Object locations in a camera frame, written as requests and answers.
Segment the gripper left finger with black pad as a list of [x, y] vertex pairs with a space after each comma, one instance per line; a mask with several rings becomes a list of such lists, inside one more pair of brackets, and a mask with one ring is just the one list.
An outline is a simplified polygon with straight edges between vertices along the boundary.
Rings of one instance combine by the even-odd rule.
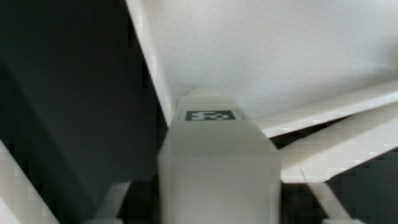
[[130, 182], [114, 183], [103, 197], [94, 217], [82, 224], [125, 224], [119, 218], [123, 201], [128, 193]]

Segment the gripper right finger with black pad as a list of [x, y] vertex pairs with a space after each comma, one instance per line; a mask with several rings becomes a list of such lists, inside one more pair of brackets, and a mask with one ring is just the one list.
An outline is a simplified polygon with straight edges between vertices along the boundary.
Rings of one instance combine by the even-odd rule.
[[329, 185], [325, 183], [309, 183], [308, 186], [327, 214], [322, 224], [366, 224], [359, 219], [352, 218]]

